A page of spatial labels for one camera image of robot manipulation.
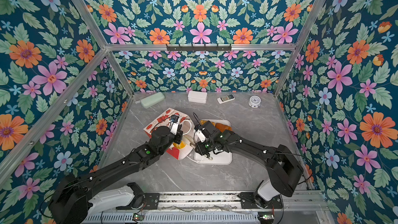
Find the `orange fake croissant bread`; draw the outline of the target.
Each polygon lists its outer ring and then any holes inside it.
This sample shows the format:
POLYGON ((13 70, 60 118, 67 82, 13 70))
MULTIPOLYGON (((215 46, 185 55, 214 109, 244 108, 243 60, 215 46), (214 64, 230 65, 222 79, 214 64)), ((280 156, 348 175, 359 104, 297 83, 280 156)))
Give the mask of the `orange fake croissant bread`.
POLYGON ((225 130, 232 131, 232 128, 222 123, 216 123, 215 127, 223 133, 225 130))

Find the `red white paper bag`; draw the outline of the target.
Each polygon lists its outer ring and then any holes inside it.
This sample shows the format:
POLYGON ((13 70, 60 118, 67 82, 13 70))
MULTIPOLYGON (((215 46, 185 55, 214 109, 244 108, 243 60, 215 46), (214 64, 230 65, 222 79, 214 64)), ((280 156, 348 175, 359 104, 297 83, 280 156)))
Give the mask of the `red white paper bag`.
POLYGON ((164 149, 177 160, 184 159, 193 150, 193 131, 191 118, 173 108, 168 108, 144 127, 150 138, 154 136, 155 148, 164 149))

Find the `yellow green fake bread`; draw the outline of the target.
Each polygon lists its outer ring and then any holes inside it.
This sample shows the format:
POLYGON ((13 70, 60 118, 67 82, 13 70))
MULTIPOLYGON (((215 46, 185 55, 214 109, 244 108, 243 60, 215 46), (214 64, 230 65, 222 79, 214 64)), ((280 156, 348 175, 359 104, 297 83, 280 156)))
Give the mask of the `yellow green fake bread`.
POLYGON ((184 149, 187 146, 187 144, 184 141, 181 141, 179 144, 173 143, 173 146, 177 149, 184 149))

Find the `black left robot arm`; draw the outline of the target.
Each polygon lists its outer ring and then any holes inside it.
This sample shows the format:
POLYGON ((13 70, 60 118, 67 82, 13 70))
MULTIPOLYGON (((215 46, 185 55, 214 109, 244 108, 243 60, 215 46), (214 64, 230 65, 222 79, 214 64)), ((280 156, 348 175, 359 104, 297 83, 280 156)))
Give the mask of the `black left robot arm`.
POLYGON ((181 143, 183 132, 161 126, 153 131, 151 139, 133 149, 124 158, 95 172, 65 176, 58 184, 48 208, 57 224, 80 224, 87 217, 119 206, 139 208, 144 194, 135 183, 108 190, 112 184, 144 170, 156 163, 172 146, 181 143))

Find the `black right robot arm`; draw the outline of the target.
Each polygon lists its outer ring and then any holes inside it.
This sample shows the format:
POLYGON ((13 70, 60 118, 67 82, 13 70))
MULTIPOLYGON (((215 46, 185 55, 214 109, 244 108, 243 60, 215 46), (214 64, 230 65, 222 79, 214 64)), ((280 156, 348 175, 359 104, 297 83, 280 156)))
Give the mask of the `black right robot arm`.
POLYGON ((285 145, 265 146, 247 140, 231 130, 220 131, 210 121, 194 127, 195 152, 209 158, 216 152, 236 153, 262 165, 268 175, 253 193, 254 202, 265 208, 276 196, 292 197, 304 173, 298 154, 285 145))

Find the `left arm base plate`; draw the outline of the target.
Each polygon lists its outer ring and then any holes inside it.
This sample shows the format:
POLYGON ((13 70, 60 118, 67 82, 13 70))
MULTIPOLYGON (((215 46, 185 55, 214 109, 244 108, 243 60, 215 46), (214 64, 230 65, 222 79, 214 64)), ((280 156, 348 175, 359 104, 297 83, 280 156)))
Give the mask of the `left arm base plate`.
POLYGON ((159 203, 159 193, 144 193, 143 195, 135 197, 131 203, 123 208, 128 210, 155 210, 158 209, 159 203))

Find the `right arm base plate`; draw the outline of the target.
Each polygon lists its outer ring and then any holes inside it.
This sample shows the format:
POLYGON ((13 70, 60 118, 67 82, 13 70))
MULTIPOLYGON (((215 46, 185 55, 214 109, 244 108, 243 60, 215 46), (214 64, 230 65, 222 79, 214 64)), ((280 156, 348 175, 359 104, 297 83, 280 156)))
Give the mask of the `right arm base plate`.
POLYGON ((255 192, 240 192, 237 197, 240 199, 243 209, 282 209, 283 200, 280 195, 266 201, 255 192))

